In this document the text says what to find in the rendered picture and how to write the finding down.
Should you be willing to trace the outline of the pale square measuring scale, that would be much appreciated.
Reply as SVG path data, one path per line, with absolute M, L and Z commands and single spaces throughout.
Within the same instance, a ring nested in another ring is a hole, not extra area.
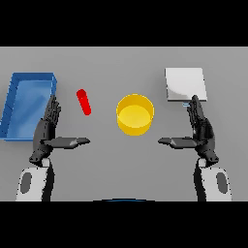
M 189 102 L 194 95 L 207 101 L 202 68 L 166 68 L 165 79 L 169 102 Z

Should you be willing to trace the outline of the yellow bowl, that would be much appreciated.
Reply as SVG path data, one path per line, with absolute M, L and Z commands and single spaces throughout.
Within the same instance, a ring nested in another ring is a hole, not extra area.
M 133 93 L 123 97 L 116 106 L 116 123 L 128 136 L 145 134 L 153 121 L 155 108 L 145 96 Z

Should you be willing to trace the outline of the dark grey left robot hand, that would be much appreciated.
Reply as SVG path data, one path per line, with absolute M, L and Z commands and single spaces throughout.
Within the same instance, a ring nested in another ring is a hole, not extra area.
M 56 97 L 51 95 L 46 105 L 45 114 L 39 120 L 33 137 L 33 152 L 29 162 L 37 167 L 42 165 L 42 161 L 50 156 L 54 148 L 75 149 L 90 142 L 88 138 L 55 136 L 60 111 L 61 107 Z

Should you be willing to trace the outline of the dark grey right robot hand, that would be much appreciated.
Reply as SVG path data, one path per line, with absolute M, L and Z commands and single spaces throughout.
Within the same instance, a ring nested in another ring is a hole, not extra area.
M 219 162 L 215 153 L 215 135 L 210 121 L 204 116 L 202 104 L 197 95 L 192 97 L 187 111 L 193 135 L 184 138 L 160 138 L 158 142 L 174 149 L 192 148 L 201 159 L 205 160 L 205 165 L 211 167 Z

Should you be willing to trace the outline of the red beaker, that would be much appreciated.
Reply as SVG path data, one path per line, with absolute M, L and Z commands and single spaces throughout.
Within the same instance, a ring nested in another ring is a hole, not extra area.
M 81 106 L 83 113 L 85 115 L 90 115 L 91 114 L 91 107 L 89 104 L 87 93 L 84 89 L 79 89 L 77 91 L 77 99 L 79 101 L 79 104 Z

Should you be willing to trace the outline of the blue tray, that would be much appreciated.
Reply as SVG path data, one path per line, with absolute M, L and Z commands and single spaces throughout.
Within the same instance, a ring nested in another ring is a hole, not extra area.
M 56 94 L 54 73 L 13 73 L 0 120 L 0 140 L 32 141 L 47 102 Z

